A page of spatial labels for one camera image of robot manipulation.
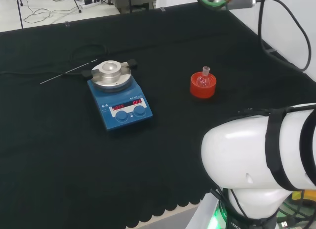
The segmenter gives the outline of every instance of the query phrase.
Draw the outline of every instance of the wire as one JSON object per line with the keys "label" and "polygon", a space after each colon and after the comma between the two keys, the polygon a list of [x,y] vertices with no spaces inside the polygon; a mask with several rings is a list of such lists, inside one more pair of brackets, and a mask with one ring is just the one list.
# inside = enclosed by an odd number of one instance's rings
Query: wire
{"label": "wire", "polygon": [[214,195],[219,201],[222,201],[222,197],[221,195],[217,192],[217,191],[214,191],[214,190],[210,190],[210,192],[212,193],[212,195]]}
{"label": "wire", "polygon": [[304,194],[305,194],[305,190],[303,190],[303,191],[301,192],[301,198],[300,198],[300,202],[299,202],[297,208],[296,208],[296,209],[291,209],[291,210],[294,211],[294,213],[292,214],[291,217],[295,217],[297,214],[301,214],[300,211],[301,211],[301,208],[302,208],[302,206],[303,206]]}
{"label": "wire", "polygon": [[[278,218],[277,218],[277,223],[282,223],[282,222],[284,222],[284,221],[288,221],[288,220],[289,220],[289,217],[292,216],[291,214],[285,212],[285,211],[282,210],[282,209],[279,209],[278,211],[281,212],[282,214],[284,214],[285,217],[278,217]],[[290,219],[292,219],[292,220],[297,220],[297,223],[299,223],[299,222],[302,222],[302,221],[308,221],[310,218],[311,218],[311,217],[308,217],[308,218],[294,217],[294,218],[290,218]]]}
{"label": "wire", "polygon": [[[286,216],[288,216],[288,217],[292,217],[293,216],[293,214],[290,214],[290,213],[287,213],[287,212],[285,212],[284,210],[282,210],[282,209],[278,209],[279,210],[279,212],[281,212],[281,213],[283,213],[284,215],[286,215]],[[311,218],[311,216],[308,216],[308,215],[306,215],[306,214],[304,214],[304,213],[299,213],[301,216],[303,216],[303,217],[297,217],[297,216],[295,216],[294,218],[295,219],[303,219],[303,220],[308,220],[308,219],[310,219]]]}
{"label": "wire", "polygon": [[245,214],[244,210],[242,209],[241,205],[239,204],[239,201],[238,201],[238,199],[237,199],[237,197],[236,197],[236,194],[235,194],[235,192],[233,191],[233,189],[231,189],[231,192],[232,192],[232,194],[233,194],[233,196],[234,196],[234,198],[235,198],[235,201],[236,201],[236,203],[237,203],[237,205],[238,205],[238,208],[241,210],[241,212],[242,212],[242,214],[244,215],[244,217],[248,219],[247,215]]}
{"label": "wire", "polygon": [[225,197],[225,195],[224,195],[222,189],[221,189],[217,184],[216,184],[216,189],[218,190],[218,192],[220,193],[220,195],[222,196],[222,198],[225,200],[225,202],[226,202],[226,203],[229,202],[229,201],[227,200],[227,198]]}
{"label": "wire", "polygon": [[316,219],[316,208],[315,208],[315,210],[314,210],[313,215],[311,216],[311,219],[310,219],[309,222],[304,226],[303,229],[309,229],[310,226],[311,226],[311,225],[313,224],[313,222],[315,221],[315,219]]}
{"label": "wire", "polygon": [[[28,9],[32,12],[32,14],[30,14],[29,16],[27,16],[26,18],[24,18],[23,21],[26,22],[26,23],[30,23],[30,24],[42,22],[42,21],[44,21],[46,18],[52,17],[51,14],[65,14],[65,16],[67,16],[67,15],[69,15],[69,14],[72,14],[72,13],[76,12],[76,11],[72,11],[72,10],[75,9],[76,7],[73,7],[72,9],[69,9],[69,10],[56,9],[56,10],[51,11],[51,10],[46,9],[46,8],[31,8],[31,7],[29,6],[29,1],[26,0],[26,2],[27,2],[27,7],[28,7]],[[56,11],[63,11],[63,12],[72,11],[72,12],[69,12],[69,13],[60,13],[60,12],[56,12]],[[39,20],[39,21],[36,21],[36,22],[29,22],[29,21],[26,21],[26,20],[27,20],[28,18],[30,18],[31,16],[39,15],[39,14],[43,14],[43,13],[48,13],[48,16],[45,16],[42,20]]]}
{"label": "wire", "polygon": [[312,47],[311,47],[311,43],[310,43],[310,40],[306,34],[306,32],[304,31],[304,29],[302,28],[302,26],[299,24],[299,22],[297,21],[297,19],[295,18],[295,16],[293,15],[293,13],[291,12],[291,10],[280,0],[273,0],[275,2],[278,2],[279,4],[281,4],[285,9],[286,11],[290,14],[290,16],[292,17],[292,19],[294,20],[295,24],[298,26],[298,28],[301,30],[301,32],[303,33],[304,37],[305,37],[305,40],[307,42],[307,47],[308,47],[308,59],[307,59],[307,63],[305,65],[304,68],[300,69],[288,62],[285,62],[283,60],[280,60],[279,58],[271,55],[270,53],[268,53],[264,47],[264,44],[263,44],[263,40],[262,40],[262,18],[263,18],[263,9],[264,9],[264,4],[265,4],[265,1],[266,0],[257,0],[257,2],[261,2],[260,4],[260,10],[259,10],[259,21],[258,21],[258,39],[259,39],[259,44],[263,50],[263,52],[268,55],[270,58],[272,58],[273,60],[287,66],[288,68],[292,68],[292,69],[295,69],[297,71],[300,71],[300,72],[304,72],[308,66],[310,65],[310,62],[311,62],[311,58],[312,58]]}
{"label": "wire", "polygon": [[297,214],[299,214],[299,215],[301,215],[301,216],[303,216],[303,217],[305,217],[305,218],[310,218],[311,216],[309,216],[309,215],[307,215],[307,214],[305,214],[305,213],[302,213],[302,212],[300,212],[300,211],[298,211],[297,209],[295,209],[295,208],[293,208],[293,207],[291,207],[290,205],[288,205],[287,203],[283,203],[283,205],[285,206],[285,207],[287,207],[287,208],[289,208],[289,209],[291,209],[292,211],[294,211],[295,213],[297,212]]}

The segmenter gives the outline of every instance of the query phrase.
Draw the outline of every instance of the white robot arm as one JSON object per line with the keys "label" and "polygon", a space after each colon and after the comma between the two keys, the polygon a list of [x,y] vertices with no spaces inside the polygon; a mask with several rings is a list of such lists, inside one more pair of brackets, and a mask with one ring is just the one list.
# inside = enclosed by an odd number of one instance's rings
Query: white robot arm
{"label": "white robot arm", "polygon": [[[316,190],[316,106],[296,108],[222,124],[203,139],[207,173],[217,185],[234,189],[248,218],[271,217],[293,190]],[[243,215],[231,191],[229,201]]]}

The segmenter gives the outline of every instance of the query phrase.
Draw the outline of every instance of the floor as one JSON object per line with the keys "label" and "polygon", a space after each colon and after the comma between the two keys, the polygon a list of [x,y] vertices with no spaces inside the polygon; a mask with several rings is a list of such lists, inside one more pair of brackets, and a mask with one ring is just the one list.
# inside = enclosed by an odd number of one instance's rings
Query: floor
{"label": "floor", "polygon": [[[24,6],[20,7],[20,9],[22,20],[24,20],[24,28],[119,14],[119,11],[114,5],[105,3],[82,9],[82,13],[78,12],[73,0],[22,0],[22,3]],[[39,10],[36,13],[40,14],[32,15],[32,13],[39,8],[45,8],[51,11],[60,9],[62,11],[55,11],[57,13],[51,13],[50,17],[48,17],[49,13],[47,10]],[[0,0],[0,32],[16,29],[21,29],[16,0]]]}

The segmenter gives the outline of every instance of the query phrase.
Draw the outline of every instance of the black strap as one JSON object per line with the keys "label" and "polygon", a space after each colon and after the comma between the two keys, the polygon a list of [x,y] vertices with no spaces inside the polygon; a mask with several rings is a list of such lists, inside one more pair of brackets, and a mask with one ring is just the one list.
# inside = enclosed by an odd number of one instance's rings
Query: black strap
{"label": "black strap", "polygon": [[283,168],[281,154],[280,154],[280,131],[283,119],[286,116],[286,109],[272,110],[268,119],[267,133],[266,133],[266,162],[275,181],[284,189],[288,191],[299,191],[289,181],[285,170]]}
{"label": "black strap", "polygon": [[302,127],[300,136],[300,155],[304,170],[314,185],[316,185],[316,165],[313,154],[313,136],[315,127],[316,110],[313,110]]}

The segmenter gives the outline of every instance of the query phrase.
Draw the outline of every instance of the green cable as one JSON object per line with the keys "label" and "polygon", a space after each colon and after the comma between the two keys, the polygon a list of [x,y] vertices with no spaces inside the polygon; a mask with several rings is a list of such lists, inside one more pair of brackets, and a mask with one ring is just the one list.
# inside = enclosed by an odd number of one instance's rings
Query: green cable
{"label": "green cable", "polygon": [[208,0],[200,0],[201,2],[203,2],[206,5],[212,6],[212,7],[219,7],[222,5],[225,5],[227,3],[227,1],[229,0],[221,0],[219,2],[210,2]]}

